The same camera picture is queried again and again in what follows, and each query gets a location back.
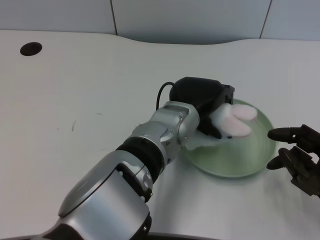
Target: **robotic arm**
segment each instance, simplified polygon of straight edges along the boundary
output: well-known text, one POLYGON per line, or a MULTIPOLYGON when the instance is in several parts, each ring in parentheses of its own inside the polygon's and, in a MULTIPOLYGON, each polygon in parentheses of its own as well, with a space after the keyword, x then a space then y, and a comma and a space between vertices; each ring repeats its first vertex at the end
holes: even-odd
POLYGON ((140 240, 149 232, 153 183, 199 124, 196 109, 167 102, 69 192, 55 226, 33 239, 140 240))
POLYGON ((314 163, 312 157, 308 155, 315 153, 320 158, 320 133, 302 125, 272 129, 268 137, 296 146, 291 150, 280 148, 279 156, 272 159, 267 168, 269 170, 286 168, 292 176, 292 184, 309 196, 316 195, 320 198, 320 160, 314 163))

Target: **silver robotic arm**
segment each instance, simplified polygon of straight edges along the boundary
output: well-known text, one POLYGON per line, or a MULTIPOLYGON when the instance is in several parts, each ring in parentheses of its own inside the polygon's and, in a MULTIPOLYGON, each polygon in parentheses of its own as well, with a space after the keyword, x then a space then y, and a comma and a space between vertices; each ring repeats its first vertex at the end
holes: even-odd
POLYGON ((192 105, 167 102, 74 186, 56 224, 32 239, 143 239, 151 227, 146 202, 153 183, 177 157, 199 121, 192 105))

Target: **white plush toy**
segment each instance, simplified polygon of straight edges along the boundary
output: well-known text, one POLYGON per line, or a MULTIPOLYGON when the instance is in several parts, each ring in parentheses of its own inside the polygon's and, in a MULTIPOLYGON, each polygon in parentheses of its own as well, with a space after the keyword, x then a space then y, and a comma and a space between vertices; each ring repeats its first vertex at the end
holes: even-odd
POLYGON ((185 147, 191 151, 199 147, 211 147, 231 141, 231 137, 247 137, 252 130, 242 121, 253 121, 257 115, 258 111, 249 105, 224 103, 209 115, 212 125, 220 131, 222 138, 217 139, 197 130, 185 147))

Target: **gray wall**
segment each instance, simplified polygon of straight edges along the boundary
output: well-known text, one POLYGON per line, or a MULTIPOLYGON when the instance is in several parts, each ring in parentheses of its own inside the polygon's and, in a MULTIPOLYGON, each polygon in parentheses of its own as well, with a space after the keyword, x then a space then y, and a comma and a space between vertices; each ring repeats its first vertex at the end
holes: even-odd
POLYGON ((320 40, 320 0, 273 0, 262 38, 320 40))
POLYGON ((115 34, 109 0, 0 0, 0 29, 115 34))
POLYGON ((320 41, 320 0, 0 0, 0 29, 118 33, 176 44, 320 41))
POLYGON ((119 36, 216 44, 260 37, 270 0, 112 0, 119 36))

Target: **robotic hand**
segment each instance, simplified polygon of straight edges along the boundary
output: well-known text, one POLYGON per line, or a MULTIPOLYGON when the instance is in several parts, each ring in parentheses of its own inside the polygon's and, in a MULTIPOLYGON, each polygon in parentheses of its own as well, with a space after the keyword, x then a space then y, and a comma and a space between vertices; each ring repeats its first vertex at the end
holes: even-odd
POLYGON ((272 159, 267 168, 269 170, 286 168, 295 186, 310 196, 316 195, 320 198, 320 160, 314 163, 312 157, 308 155, 315 153, 320 158, 320 133, 302 125, 270 130, 268 137, 296 146, 291 150, 279 149, 279 156, 272 159))
POLYGON ((68 193, 50 230, 15 239, 144 239, 151 227, 146 202, 158 176, 197 128, 219 138, 208 115, 233 101, 234 88, 215 80, 186 77, 173 85, 171 101, 137 126, 68 193))

